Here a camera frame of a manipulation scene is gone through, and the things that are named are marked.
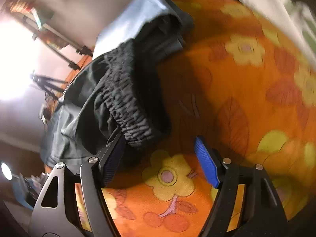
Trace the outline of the dark grey pants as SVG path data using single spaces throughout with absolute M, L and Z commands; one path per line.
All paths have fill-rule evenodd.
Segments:
M 171 131 L 156 66 L 184 47 L 192 17 L 172 1 L 176 16 L 159 16 L 135 38 L 93 59 L 59 99 L 40 146 L 47 166 L 73 172 L 109 146 L 118 132 L 143 149 Z

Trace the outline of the teal hanging cloth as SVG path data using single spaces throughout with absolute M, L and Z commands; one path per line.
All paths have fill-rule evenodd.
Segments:
M 38 30 L 42 30 L 43 25 L 53 17 L 54 12 L 44 5 L 35 5 L 31 8 L 31 14 L 35 19 Z

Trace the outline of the white clip desk lamp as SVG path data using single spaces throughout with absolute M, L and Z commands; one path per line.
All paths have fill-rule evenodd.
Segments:
M 13 174 L 11 172 L 11 169 L 9 168 L 9 166 L 4 162 L 1 162 L 1 172 L 2 172 L 3 176 L 10 182 L 26 179 L 21 173 L 20 174 Z

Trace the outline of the orange patterned hanging cloth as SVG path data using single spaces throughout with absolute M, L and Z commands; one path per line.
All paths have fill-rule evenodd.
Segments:
M 6 8 L 11 13 L 20 13 L 24 16 L 32 15 L 35 20 L 36 30 L 40 32 L 39 37 L 46 44 L 51 45 L 58 50 L 69 45 L 68 42 L 63 40 L 57 34 L 44 27 L 44 24 L 54 15 L 51 10 L 44 8 L 41 5 L 36 5 L 34 2 L 25 0 L 9 0 Z

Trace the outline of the small black tripod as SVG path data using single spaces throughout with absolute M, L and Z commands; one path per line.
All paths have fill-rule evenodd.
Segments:
M 51 78 L 44 75 L 32 74 L 31 79 L 37 86 L 44 91 L 53 100 L 57 101 L 58 97 L 55 95 L 54 91 L 58 93 L 64 93 L 64 89 L 53 84 L 53 82 L 58 84 L 68 84 L 67 81 Z

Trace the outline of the green striped white pillow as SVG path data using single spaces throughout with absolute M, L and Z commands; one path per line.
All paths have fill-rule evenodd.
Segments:
M 315 0 L 239 0 L 280 28 L 315 66 Z

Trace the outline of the blue plastic chair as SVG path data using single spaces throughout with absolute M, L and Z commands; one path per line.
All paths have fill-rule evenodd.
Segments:
M 33 179 L 14 174 L 10 182 L 16 200 L 25 208 L 33 210 L 39 196 Z

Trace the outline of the orange floral bed sheet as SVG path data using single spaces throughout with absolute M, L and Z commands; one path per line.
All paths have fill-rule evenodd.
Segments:
M 234 0 L 173 0 L 186 48 L 158 66 L 170 137 L 119 173 L 105 198 L 123 236 L 197 236 L 217 191 L 193 152 L 261 164 L 288 219 L 315 197 L 315 71 L 272 23 Z

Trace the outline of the folded light blue cloth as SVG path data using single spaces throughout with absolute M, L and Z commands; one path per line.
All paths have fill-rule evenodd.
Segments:
M 132 0 L 123 12 L 99 34 L 92 58 L 112 51 L 135 38 L 142 27 L 159 16 L 176 16 L 169 0 Z

